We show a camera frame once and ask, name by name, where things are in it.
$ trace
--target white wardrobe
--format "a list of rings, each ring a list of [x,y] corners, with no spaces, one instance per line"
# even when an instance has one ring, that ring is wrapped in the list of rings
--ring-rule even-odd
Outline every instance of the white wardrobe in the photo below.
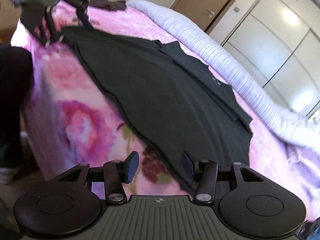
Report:
[[[276,103],[310,117],[320,107],[319,38],[311,0],[258,0],[222,45]]]

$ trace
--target black fabric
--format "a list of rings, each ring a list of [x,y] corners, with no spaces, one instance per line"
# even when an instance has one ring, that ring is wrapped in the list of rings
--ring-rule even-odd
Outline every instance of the black fabric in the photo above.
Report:
[[[0,46],[0,167],[23,162],[20,105],[30,87],[32,57],[23,48]]]
[[[132,130],[155,147],[184,189],[194,192],[181,164],[193,159],[220,166],[249,164],[250,117],[232,89],[212,79],[208,66],[178,43],[161,44],[83,27],[62,29],[98,88],[113,98]]]

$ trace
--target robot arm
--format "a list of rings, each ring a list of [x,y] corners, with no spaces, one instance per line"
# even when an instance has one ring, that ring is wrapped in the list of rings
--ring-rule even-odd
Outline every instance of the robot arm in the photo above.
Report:
[[[28,31],[43,45],[48,47],[50,44],[63,40],[63,35],[56,30],[53,19],[52,9],[60,0],[12,0],[15,6],[21,6],[21,23]],[[87,30],[93,30],[88,21],[87,8],[90,0],[63,0],[76,8],[76,14],[82,21]],[[47,26],[50,36],[45,33],[43,19]]]

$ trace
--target pink floral bedsheet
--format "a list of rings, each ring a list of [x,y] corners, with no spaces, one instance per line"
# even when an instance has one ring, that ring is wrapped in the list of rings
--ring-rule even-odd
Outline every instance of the pink floral bedsheet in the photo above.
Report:
[[[162,43],[176,39],[148,16],[133,9],[107,12],[90,8],[88,15],[95,28],[114,34],[136,36]],[[54,15],[56,25],[77,25],[74,9],[60,3]],[[47,49],[31,37],[21,24],[12,44],[31,51],[34,86],[25,102],[24,116],[29,139],[45,179],[50,179],[78,163],[102,166],[114,159],[124,160],[131,151],[140,155],[140,166],[129,185],[127,196],[187,194],[168,173],[163,163],[125,124],[115,104],[95,86],[66,45],[56,43]],[[198,57],[181,44],[189,55]],[[212,74],[223,81],[213,70]],[[302,175],[292,168],[287,146],[277,139],[235,92],[239,105],[253,118],[250,127],[250,167],[296,194],[305,203],[307,219],[320,214],[305,191]],[[103,185],[95,193],[104,198]]]

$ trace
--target person's leg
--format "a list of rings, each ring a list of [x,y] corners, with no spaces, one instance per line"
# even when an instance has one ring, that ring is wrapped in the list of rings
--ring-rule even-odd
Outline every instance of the person's leg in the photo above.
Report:
[[[14,168],[23,162],[19,109],[30,87],[31,75],[32,57],[27,50],[0,47],[0,168]],[[1,182],[9,182],[5,180],[0,177]]]

